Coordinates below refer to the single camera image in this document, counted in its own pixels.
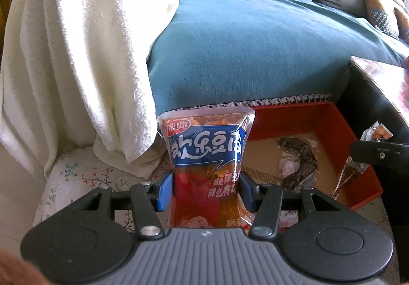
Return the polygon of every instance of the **houndstooth trim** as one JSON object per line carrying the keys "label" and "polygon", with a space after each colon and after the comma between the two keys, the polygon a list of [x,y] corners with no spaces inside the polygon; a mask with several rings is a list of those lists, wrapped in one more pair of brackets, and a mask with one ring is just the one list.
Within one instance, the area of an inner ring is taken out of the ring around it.
{"label": "houndstooth trim", "polygon": [[230,102],[230,103],[220,103],[213,105],[202,105],[193,106],[191,108],[180,108],[175,111],[181,110],[193,110],[193,109],[203,109],[203,108],[226,108],[229,106],[266,106],[266,105],[284,105],[284,104],[297,104],[297,103],[312,103],[312,102],[328,102],[331,100],[331,94],[311,94],[311,95],[301,95],[301,96],[290,96],[272,99],[263,99],[257,101],[242,101],[242,102]]}
{"label": "houndstooth trim", "polygon": [[398,39],[399,30],[396,24],[391,22],[391,18],[387,13],[382,10],[373,9],[371,10],[373,19],[375,20],[375,28],[379,29],[386,35]]}

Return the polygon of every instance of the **plastic wrapper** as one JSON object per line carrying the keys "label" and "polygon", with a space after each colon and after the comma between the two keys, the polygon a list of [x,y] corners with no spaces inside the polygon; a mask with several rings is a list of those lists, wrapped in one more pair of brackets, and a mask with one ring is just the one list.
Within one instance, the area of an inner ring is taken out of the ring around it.
{"label": "plastic wrapper", "polygon": [[301,187],[313,185],[317,161],[310,146],[299,139],[284,137],[279,140],[279,147],[285,150],[279,164],[283,189],[299,193]]}
{"label": "plastic wrapper", "polygon": [[[375,122],[370,128],[365,130],[362,133],[361,141],[387,141],[393,136],[393,134],[385,127],[383,124],[379,124],[379,122]],[[339,176],[338,176],[338,183],[335,187],[332,197],[336,199],[338,197],[338,192],[342,187],[348,186],[353,181],[359,177],[362,173],[364,173],[367,168],[369,167],[368,164],[358,163],[353,161],[351,156],[347,158],[345,161],[345,165],[342,168]]]}
{"label": "plastic wrapper", "polygon": [[297,211],[282,211],[280,213],[279,228],[291,227],[296,223],[298,223]]}
{"label": "plastic wrapper", "polygon": [[254,119],[247,107],[166,112],[158,117],[175,171],[172,227],[243,227],[254,216],[237,193]]}

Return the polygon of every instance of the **orange box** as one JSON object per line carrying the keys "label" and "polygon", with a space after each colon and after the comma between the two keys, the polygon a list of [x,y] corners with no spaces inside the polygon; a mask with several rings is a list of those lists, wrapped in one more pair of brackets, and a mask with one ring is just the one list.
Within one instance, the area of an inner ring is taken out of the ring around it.
{"label": "orange box", "polygon": [[[334,168],[339,173],[356,137],[334,103],[317,102],[268,105],[254,108],[256,117],[248,141],[314,132]],[[372,167],[350,186],[343,188],[348,207],[356,210],[382,194]]]}

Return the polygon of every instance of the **metal screw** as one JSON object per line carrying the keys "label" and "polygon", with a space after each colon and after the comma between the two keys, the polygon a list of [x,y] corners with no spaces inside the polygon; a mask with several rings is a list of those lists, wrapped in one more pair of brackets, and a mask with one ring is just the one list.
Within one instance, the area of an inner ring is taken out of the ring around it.
{"label": "metal screw", "polygon": [[160,234],[160,228],[153,225],[144,226],[141,228],[141,234],[147,237],[154,237]]}
{"label": "metal screw", "polygon": [[256,226],[252,229],[252,232],[258,237],[268,237],[273,234],[273,230],[268,226]]}

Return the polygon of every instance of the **white towel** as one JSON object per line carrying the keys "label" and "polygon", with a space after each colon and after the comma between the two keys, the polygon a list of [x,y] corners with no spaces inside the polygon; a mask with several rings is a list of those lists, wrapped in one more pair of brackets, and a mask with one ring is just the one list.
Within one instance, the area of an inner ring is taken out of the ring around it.
{"label": "white towel", "polygon": [[146,60],[178,5],[13,0],[0,73],[0,140],[29,173],[47,177],[58,155],[96,140],[103,161],[151,174],[165,149],[160,139],[150,148],[157,124]]}

